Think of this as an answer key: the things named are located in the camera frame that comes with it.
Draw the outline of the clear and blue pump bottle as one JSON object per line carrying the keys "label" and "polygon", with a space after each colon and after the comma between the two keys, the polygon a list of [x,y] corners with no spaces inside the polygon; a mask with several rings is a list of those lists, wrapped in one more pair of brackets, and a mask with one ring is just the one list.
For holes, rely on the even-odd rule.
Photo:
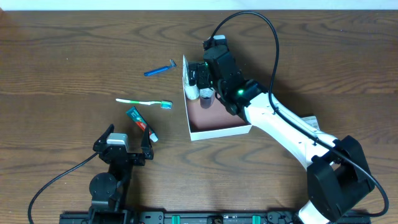
{"label": "clear and blue pump bottle", "polygon": [[199,91],[200,94],[200,106],[203,109],[208,109],[214,102],[215,90],[213,88],[203,88]]}

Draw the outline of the white Pantene tube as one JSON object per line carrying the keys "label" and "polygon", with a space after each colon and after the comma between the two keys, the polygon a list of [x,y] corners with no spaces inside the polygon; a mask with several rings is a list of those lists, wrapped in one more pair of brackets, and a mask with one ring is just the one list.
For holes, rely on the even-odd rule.
{"label": "white Pantene tube", "polygon": [[196,85],[190,86],[188,81],[188,61],[183,55],[182,81],[185,97],[189,100],[197,100],[199,98],[199,90]]}

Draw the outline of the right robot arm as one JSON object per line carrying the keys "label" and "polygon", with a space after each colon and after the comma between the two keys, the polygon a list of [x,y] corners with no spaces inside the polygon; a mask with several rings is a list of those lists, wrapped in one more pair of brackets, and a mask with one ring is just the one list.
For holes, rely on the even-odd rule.
{"label": "right robot arm", "polygon": [[311,127],[257,81],[245,79],[234,62],[184,61],[183,84],[188,98],[210,90],[227,112],[269,134],[304,167],[309,201],[297,212],[297,222],[361,217],[352,208],[378,184],[357,140],[339,140]]}

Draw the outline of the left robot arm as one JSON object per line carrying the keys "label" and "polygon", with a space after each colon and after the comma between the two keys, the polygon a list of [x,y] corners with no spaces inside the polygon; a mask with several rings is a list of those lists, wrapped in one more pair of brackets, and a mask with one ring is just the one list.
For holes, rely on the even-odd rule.
{"label": "left robot arm", "polygon": [[137,223],[137,215],[126,207],[126,199],[133,167],[144,166],[146,160],[154,158],[148,127],[141,141],[142,152],[133,153],[128,149],[127,135],[115,133],[114,125],[110,125],[94,143],[93,150],[109,169],[90,182],[89,223]]}

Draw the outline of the green and red toothpaste tube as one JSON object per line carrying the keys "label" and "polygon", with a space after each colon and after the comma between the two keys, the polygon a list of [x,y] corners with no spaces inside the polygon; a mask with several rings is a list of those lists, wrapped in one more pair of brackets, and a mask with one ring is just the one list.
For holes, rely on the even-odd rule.
{"label": "green and red toothpaste tube", "polygon": [[140,112],[138,112],[137,108],[133,106],[129,110],[126,111],[126,114],[129,118],[131,118],[143,131],[146,128],[149,128],[149,138],[152,142],[157,142],[159,138],[157,137],[154,130],[147,124],[146,120],[142,117]]}

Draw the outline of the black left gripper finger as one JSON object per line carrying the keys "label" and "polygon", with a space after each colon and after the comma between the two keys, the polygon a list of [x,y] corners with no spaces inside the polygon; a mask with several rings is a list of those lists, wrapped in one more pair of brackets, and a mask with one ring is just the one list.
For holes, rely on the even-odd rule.
{"label": "black left gripper finger", "polygon": [[151,140],[150,140],[150,128],[146,126],[144,130],[144,135],[141,141],[141,150],[145,157],[145,159],[153,160],[154,159],[154,151],[152,148]]}
{"label": "black left gripper finger", "polygon": [[95,152],[103,152],[107,147],[107,139],[111,133],[114,132],[114,124],[110,124],[107,130],[95,141],[93,150]]}

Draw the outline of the green and white soap box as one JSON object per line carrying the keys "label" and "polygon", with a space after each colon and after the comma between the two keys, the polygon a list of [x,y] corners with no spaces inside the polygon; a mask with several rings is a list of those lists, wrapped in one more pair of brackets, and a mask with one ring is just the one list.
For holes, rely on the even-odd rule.
{"label": "green and white soap box", "polygon": [[304,122],[306,122],[308,125],[310,125],[311,127],[319,130],[319,124],[318,124],[318,120],[316,116],[307,116],[307,117],[302,117],[302,120]]}

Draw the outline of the green and white toothbrush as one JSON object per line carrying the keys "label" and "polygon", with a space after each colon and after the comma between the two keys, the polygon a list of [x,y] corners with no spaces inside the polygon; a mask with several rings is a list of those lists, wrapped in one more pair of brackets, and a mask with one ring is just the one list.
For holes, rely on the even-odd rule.
{"label": "green and white toothbrush", "polygon": [[173,103],[171,101],[136,101],[136,100],[127,100],[122,98],[115,99],[119,103],[126,104],[135,104],[135,105],[160,105],[162,109],[170,110],[172,108]]}

